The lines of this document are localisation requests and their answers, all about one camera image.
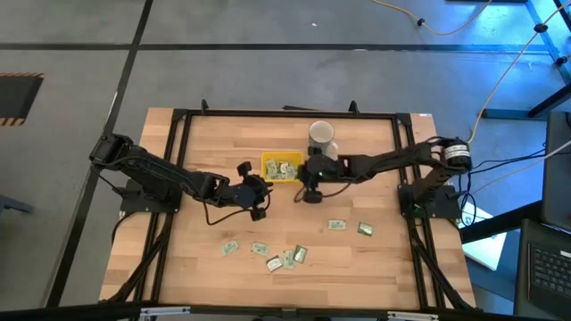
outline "black cable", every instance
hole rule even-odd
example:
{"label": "black cable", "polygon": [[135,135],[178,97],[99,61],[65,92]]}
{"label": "black cable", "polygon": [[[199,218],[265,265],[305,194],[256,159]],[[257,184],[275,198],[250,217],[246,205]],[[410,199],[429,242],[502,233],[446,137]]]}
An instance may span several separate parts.
{"label": "black cable", "polygon": [[232,213],[226,215],[224,218],[215,220],[214,222],[210,222],[210,220],[209,220],[209,218],[208,218],[208,210],[206,210],[206,212],[205,212],[205,214],[206,214],[206,224],[208,224],[209,226],[217,225],[218,223],[220,223],[221,221],[225,220],[226,218],[230,218],[230,217],[232,217],[232,216],[234,216],[234,215],[236,215],[236,214],[240,214],[240,213],[246,212],[246,211],[248,211],[248,210],[237,210],[237,211],[234,211],[234,212],[232,212]]}
{"label": "black cable", "polygon": [[118,220],[117,223],[115,223],[115,226],[113,227],[113,232],[111,233],[111,244],[115,242],[115,234],[117,234],[117,229],[119,228],[119,225],[121,225],[121,223],[123,223],[125,219],[129,218],[134,213],[135,212],[125,212],[125,215],[123,215],[123,217],[120,220]]}
{"label": "black cable", "polygon": [[[558,153],[554,154],[553,156],[569,155],[569,154],[571,154],[571,152],[558,152]],[[532,160],[532,159],[536,159],[536,158],[541,158],[541,157],[545,157],[545,154],[535,155],[535,156],[520,157],[520,158],[518,158],[518,159],[514,159],[514,160],[510,160],[510,161],[505,161],[505,162],[503,162],[502,164],[498,164],[498,165],[491,166],[491,167],[489,167],[489,168],[487,168],[487,169],[480,169],[480,170],[474,171],[474,172],[472,172],[472,174],[479,174],[479,173],[483,173],[483,172],[488,171],[488,170],[496,169],[496,168],[498,168],[498,167],[502,167],[502,166],[504,166],[504,165],[508,165],[508,164],[514,163],[514,162],[518,162],[518,161],[528,161],[528,160]]]}
{"label": "black cable", "polygon": [[472,203],[474,204],[474,215],[472,217],[472,221],[470,222],[470,225],[472,225],[472,224],[474,224],[474,222],[476,222],[476,211],[477,211],[476,199],[474,198],[474,195],[472,195],[471,193],[466,193],[466,195],[472,199]]}
{"label": "black cable", "polygon": [[109,185],[115,193],[121,195],[119,188],[115,186],[112,182],[108,181],[107,178],[101,175],[101,170],[97,169],[93,164],[91,164],[91,170],[97,175],[97,177],[101,178],[101,180],[107,183],[107,185]]}
{"label": "black cable", "polygon": [[[117,186],[115,186],[112,182],[110,182],[109,180],[107,180],[107,178],[103,177],[101,175],[101,171],[98,170],[93,164],[91,165],[91,170],[93,170],[93,172],[99,177],[101,178],[101,180],[103,180],[105,183],[107,183],[107,185],[109,185],[111,187],[111,189],[121,195],[121,192],[119,190],[119,188]],[[119,226],[121,225],[121,223],[123,223],[123,221],[127,218],[129,218],[131,215],[133,215],[134,212],[125,212],[125,215],[117,221],[117,223],[115,223],[115,226],[113,227],[113,231],[111,233],[111,244],[113,244],[113,242],[115,242],[115,235],[117,234],[117,229],[119,228]]]}
{"label": "black cable", "polygon": [[[267,210],[267,209],[269,208],[269,205],[270,205],[270,204],[271,204],[271,196],[270,196],[269,193],[268,193],[268,204],[266,204],[266,207],[264,208],[264,210]],[[232,213],[226,215],[224,218],[220,218],[220,219],[218,219],[218,220],[215,220],[214,222],[211,222],[211,221],[210,221],[210,217],[209,217],[209,215],[208,215],[208,208],[206,207],[206,202],[203,201],[203,205],[204,205],[204,214],[206,215],[206,224],[208,224],[209,226],[217,225],[217,224],[220,223],[221,221],[223,221],[223,220],[225,220],[225,219],[227,219],[227,218],[230,218],[230,217],[232,217],[232,216],[235,216],[236,214],[249,211],[249,210],[237,210],[237,211],[234,211],[234,212],[232,212]]]}
{"label": "black cable", "polygon": [[[473,214],[473,213],[470,213],[470,212],[466,212],[465,210],[463,210],[462,213]],[[488,218],[481,217],[481,216],[477,216],[477,215],[476,215],[476,217],[477,217],[477,218],[481,218],[481,219],[488,219]]]}
{"label": "black cable", "polygon": [[335,193],[323,195],[323,198],[337,196],[337,195],[339,195],[340,193],[344,192],[347,188],[349,188],[349,186],[351,186],[351,184],[353,184],[353,182],[347,183],[347,185],[345,185],[342,189],[340,189],[339,191],[337,191],[337,192],[335,192]]}
{"label": "black cable", "polygon": [[533,153],[531,153],[531,154],[529,154],[529,155],[527,155],[527,156],[520,156],[520,157],[515,157],[515,158],[511,158],[511,159],[506,159],[506,160],[484,160],[484,161],[482,161],[480,164],[478,164],[477,166],[473,167],[472,170],[480,168],[482,165],[484,165],[484,164],[487,163],[487,162],[504,162],[504,161],[520,160],[520,159],[525,159],[525,158],[527,158],[527,157],[535,156],[535,155],[537,155],[537,154],[540,153],[540,152],[545,152],[545,148],[543,148],[543,149],[541,149],[541,150],[539,150],[539,151],[537,151],[537,152],[533,152]]}
{"label": "black cable", "polygon": [[297,191],[297,193],[294,196],[294,202],[303,201],[303,197],[301,199],[298,199],[297,197],[303,192],[304,189],[305,189],[305,185],[303,185],[302,188],[299,191]]}

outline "white cable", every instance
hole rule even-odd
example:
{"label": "white cable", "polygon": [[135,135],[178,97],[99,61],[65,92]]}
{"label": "white cable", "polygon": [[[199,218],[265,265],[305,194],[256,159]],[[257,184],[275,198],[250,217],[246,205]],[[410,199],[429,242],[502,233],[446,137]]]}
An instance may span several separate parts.
{"label": "white cable", "polygon": [[480,192],[481,190],[483,190],[485,187],[487,187],[487,186],[489,186],[489,185],[491,185],[491,184],[493,184],[493,183],[495,183],[495,182],[497,182],[497,181],[500,181],[500,180],[502,180],[502,179],[504,179],[504,178],[506,178],[506,177],[512,176],[512,175],[517,174],[517,173],[519,173],[519,172],[521,172],[521,171],[524,171],[524,170],[526,170],[526,169],[529,169],[529,168],[532,167],[533,165],[539,164],[539,163],[541,163],[542,161],[547,160],[549,157],[555,155],[556,153],[558,153],[559,151],[561,151],[562,149],[564,149],[565,147],[567,147],[567,146],[569,146],[569,145],[571,145],[571,140],[568,141],[568,142],[566,142],[566,143],[564,143],[564,144],[562,144],[558,149],[556,149],[555,151],[550,152],[549,154],[545,155],[545,156],[542,157],[540,160],[535,161],[535,162],[533,162],[533,163],[531,163],[531,164],[529,164],[529,165],[527,165],[527,166],[525,166],[525,167],[523,167],[523,168],[521,168],[521,169],[518,169],[518,170],[516,170],[516,171],[513,171],[513,172],[511,172],[511,173],[509,173],[509,174],[506,174],[506,175],[504,175],[504,176],[502,176],[502,177],[498,177],[498,178],[494,179],[493,181],[490,181],[490,182],[484,184],[482,187],[476,189],[472,194],[478,193],[478,192]]}
{"label": "white cable", "polygon": [[[557,8],[557,10],[555,12],[553,12],[544,22],[543,24],[547,24],[547,22],[549,22],[551,20],[551,18],[553,18],[553,16],[555,16],[557,14],[557,12],[561,11],[563,8],[566,7],[566,5],[571,4],[571,0],[566,1],[564,4],[562,4],[559,8]],[[519,54],[517,55],[516,59],[509,65],[509,67],[506,69],[506,71],[504,71],[503,75],[501,75],[500,80],[498,80],[498,82],[496,83],[496,85],[493,87],[492,92],[488,95],[488,97],[486,98],[484,105],[482,106],[482,109],[480,110],[480,112],[478,113],[478,118],[476,119],[476,124],[474,124],[474,128],[472,129],[472,135],[470,136],[470,138],[467,140],[468,144],[471,144],[472,141],[474,140],[474,137],[476,137],[476,130],[478,128],[478,123],[480,122],[480,119],[482,118],[482,114],[484,113],[485,108],[488,106],[488,103],[492,100],[492,96],[496,93],[496,90],[498,90],[498,86],[500,86],[501,81],[506,77],[506,75],[508,74],[508,71],[511,70],[511,68],[516,64],[516,62],[519,60],[519,58],[521,58],[521,56],[524,54],[524,51],[527,50],[527,47],[532,43],[532,41],[534,41],[535,37],[537,37],[538,33],[535,32],[534,36],[529,39],[529,41],[527,42],[527,44],[524,45],[524,47],[522,48],[522,50],[519,52]]]}
{"label": "white cable", "polygon": [[[402,9],[402,8],[399,7],[399,6],[396,6],[396,5],[394,5],[394,4],[388,4],[388,3],[386,3],[386,2],[382,2],[382,1],[379,1],[379,0],[371,0],[371,1],[374,2],[375,4],[381,4],[381,5],[384,5],[384,6],[387,7],[387,8],[391,8],[391,9],[400,11],[400,12],[402,12],[402,13],[405,13],[405,14],[407,14],[409,17],[411,17],[415,22],[420,21],[420,19],[419,19],[414,13],[412,13],[412,12],[406,10],[406,9]],[[480,9],[480,11],[479,11],[478,13],[476,13],[472,18],[470,18],[466,23],[464,23],[463,25],[461,25],[460,27],[458,27],[458,28],[456,28],[456,29],[454,29],[454,30],[452,30],[452,31],[448,31],[448,32],[439,32],[439,31],[436,31],[436,30],[434,30],[434,29],[428,27],[428,25],[426,25],[426,22],[422,22],[421,25],[422,25],[423,27],[425,27],[428,31],[434,33],[434,34],[437,35],[437,36],[448,36],[448,35],[451,35],[451,34],[453,34],[453,33],[456,33],[456,32],[458,32],[458,31],[464,29],[467,25],[469,25],[470,23],[472,23],[477,17],[480,16],[480,14],[482,14],[482,12],[484,12],[485,8],[487,8],[488,5],[490,5],[490,4],[492,4],[492,0],[488,0],[488,2],[485,4],[485,6],[482,7],[482,9]]]}

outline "laptop keyboard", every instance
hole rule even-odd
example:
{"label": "laptop keyboard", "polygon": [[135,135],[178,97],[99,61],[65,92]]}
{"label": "laptop keyboard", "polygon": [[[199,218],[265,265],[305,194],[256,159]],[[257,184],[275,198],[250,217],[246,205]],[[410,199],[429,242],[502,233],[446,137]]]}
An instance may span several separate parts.
{"label": "laptop keyboard", "polygon": [[542,288],[571,297],[571,259],[558,251],[546,251],[531,244],[531,280]]}

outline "table leg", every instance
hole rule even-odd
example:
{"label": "table leg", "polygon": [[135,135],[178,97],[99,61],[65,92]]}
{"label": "table leg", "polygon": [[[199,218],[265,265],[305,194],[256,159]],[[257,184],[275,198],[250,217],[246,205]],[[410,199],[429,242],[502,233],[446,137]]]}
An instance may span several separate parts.
{"label": "table leg", "polygon": [[462,243],[470,243],[519,228],[524,218],[539,222],[541,221],[542,203],[543,201],[529,203],[519,209],[498,215],[495,218],[488,218],[471,226],[461,228],[460,237],[462,238]]}
{"label": "table leg", "polygon": [[569,98],[571,98],[571,84],[564,86],[557,93],[549,96],[530,111],[486,108],[482,117],[487,119],[547,120],[547,114],[566,102]]}

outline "black power cord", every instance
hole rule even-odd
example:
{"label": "black power cord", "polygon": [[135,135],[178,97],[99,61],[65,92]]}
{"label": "black power cord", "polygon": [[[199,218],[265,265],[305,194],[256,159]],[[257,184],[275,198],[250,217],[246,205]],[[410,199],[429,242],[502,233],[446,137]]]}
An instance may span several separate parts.
{"label": "black power cord", "polygon": [[[265,183],[264,183],[263,181],[261,181],[261,179],[259,179],[259,178],[257,178],[257,177],[254,177],[254,178],[257,179],[258,181],[260,181],[263,185],[265,185]],[[226,215],[226,216],[223,217],[223,218],[220,218],[220,219],[215,220],[214,222],[211,222],[210,217],[209,217],[209,215],[208,215],[208,207],[206,206],[206,200],[204,200],[203,196],[200,194],[200,191],[198,190],[198,188],[196,187],[196,185],[195,185],[192,181],[187,180],[187,182],[190,183],[190,185],[192,186],[194,192],[199,196],[200,201],[203,203],[204,216],[206,217],[206,224],[208,224],[209,226],[217,225],[218,223],[222,222],[223,220],[225,220],[225,219],[227,219],[227,218],[230,218],[230,217],[233,217],[233,216],[235,216],[236,214],[244,213],[244,212],[246,212],[246,211],[249,211],[249,210],[237,210],[237,211],[234,211],[234,212],[232,212],[232,213]],[[266,207],[264,208],[264,210],[267,210],[267,209],[269,208],[269,205],[270,205],[270,204],[271,204],[271,195],[270,195],[270,193],[268,192],[268,204],[266,204]]]}
{"label": "black power cord", "polygon": [[[110,182],[107,178],[103,177],[101,175],[101,170],[97,169],[94,165],[91,165],[91,170],[99,177],[101,178],[101,180],[103,180],[107,185],[109,185],[111,187],[111,189],[121,195],[121,191],[120,189],[115,186],[112,182]],[[117,223],[115,223],[115,226],[113,227],[113,231],[111,233],[111,244],[113,244],[113,242],[115,242],[115,235],[117,234],[117,229],[119,228],[119,226],[121,225],[121,223],[123,223],[124,220],[126,220],[127,218],[129,218],[131,215],[133,215],[135,212],[125,212],[125,214],[123,215],[122,218],[120,218]]]}
{"label": "black power cord", "polygon": [[[556,154],[553,155],[553,156],[570,155],[570,154],[571,154],[571,152],[558,152],[558,153],[556,153]],[[534,156],[519,157],[519,158],[516,158],[516,159],[513,159],[513,160],[504,161],[504,162],[502,162],[501,164],[491,166],[491,167],[489,167],[489,168],[487,168],[487,169],[480,169],[480,170],[477,170],[477,171],[473,171],[472,174],[484,173],[484,172],[486,172],[486,171],[488,171],[488,170],[496,169],[496,168],[498,168],[498,167],[502,167],[502,166],[504,166],[504,165],[508,165],[508,164],[511,164],[511,163],[514,163],[514,162],[518,162],[518,161],[528,161],[528,160],[537,159],[537,158],[541,158],[541,157],[545,157],[545,154],[534,155]]]}
{"label": "black power cord", "polygon": [[[349,186],[351,186],[352,184],[353,184],[353,182],[349,182],[349,183],[347,183],[347,185],[343,186],[343,188],[340,189],[339,191],[334,192],[334,193],[331,193],[331,194],[322,195],[321,197],[326,198],[326,197],[337,196],[337,195],[339,195],[340,193],[343,193],[343,192],[344,192],[347,188],[349,188]],[[302,188],[301,188],[299,191],[297,191],[297,193],[296,193],[295,196],[294,196],[294,202],[301,202],[301,201],[303,201],[303,197],[302,197],[302,198],[299,198],[299,196],[300,196],[300,194],[303,192],[303,190],[305,190],[305,189],[306,189],[306,188],[305,188],[305,185],[304,185],[304,186],[302,186]]]}
{"label": "black power cord", "polygon": [[487,162],[506,162],[506,161],[520,161],[520,160],[525,161],[525,160],[527,160],[528,157],[535,156],[540,152],[545,152],[545,148],[543,148],[537,152],[533,152],[527,156],[514,157],[514,158],[510,158],[510,159],[506,159],[506,160],[484,160],[481,163],[479,163],[477,166],[473,167],[472,170],[475,170],[475,169],[482,167],[482,165],[484,165]]}
{"label": "black power cord", "polygon": [[474,195],[470,193],[470,189],[472,188],[472,174],[473,173],[471,171],[468,172],[468,184],[466,186],[466,191],[464,192],[462,192],[462,175],[458,175],[458,186],[460,189],[460,194],[463,194],[462,201],[460,201],[460,210],[462,211],[462,213],[464,213],[464,207],[468,203],[468,198],[470,198],[472,200],[472,203],[474,204],[474,213],[472,213],[473,217],[470,224],[466,224],[466,221],[464,220],[464,215],[461,214],[461,220],[464,226],[471,226],[476,221],[476,211],[477,211],[476,199],[474,198]]}

